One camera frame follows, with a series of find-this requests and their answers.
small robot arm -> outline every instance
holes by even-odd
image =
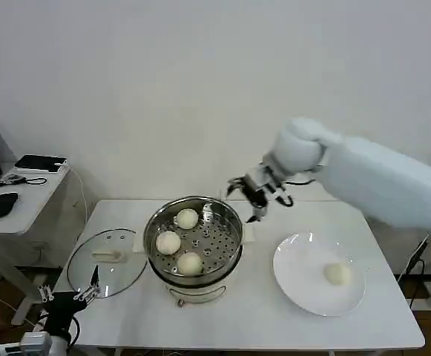
[[[79,324],[75,314],[87,308],[100,293],[98,266],[95,266],[90,285],[83,291],[52,292],[49,286],[40,286],[42,304],[46,315],[44,329],[41,332],[26,332],[18,343],[0,345],[0,356],[66,356],[73,343],[70,342],[70,324],[72,320]]]
[[[284,182],[297,173],[316,179],[332,196],[396,228],[431,231],[431,167],[360,137],[331,132],[308,118],[290,120],[262,162],[229,181],[253,207],[249,222],[267,213],[269,198],[286,207]]]

perforated steamer tray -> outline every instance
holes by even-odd
[[[190,230],[174,223],[177,213],[194,209],[199,220]],[[173,231],[181,238],[176,254],[165,256],[157,251],[156,240],[164,231]],[[236,211],[222,201],[208,197],[186,197],[164,205],[146,225],[144,245],[151,266],[156,272],[182,286],[198,286],[220,279],[239,259],[243,224]],[[177,270],[177,259],[184,253],[195,252],[203,262],[200,275],[183,276]]]

white robotic arm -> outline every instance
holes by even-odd
[[[254,207],[249,221],[260,220],[266,195],[291,206],[283,183],[309,172],[332,196],[397,228],[431,230],[431,167],[388,148],[342,137],[312,119],[292,119],[278,134],[262,163],[230,181]]]

glass lid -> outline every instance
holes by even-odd
[[[83,243],[73,254],[67,278],[74,291],[85,290],[95,266],[99,267],[100,294],[106,298],[131,286],[146,267],[144,253],[134,253],[136,232],[126,228],[102,231]]]

computer mouse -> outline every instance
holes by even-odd
[[[0,195],[0,217],[5,217],[13,210],[17,196],[17,193],[4,193]]]

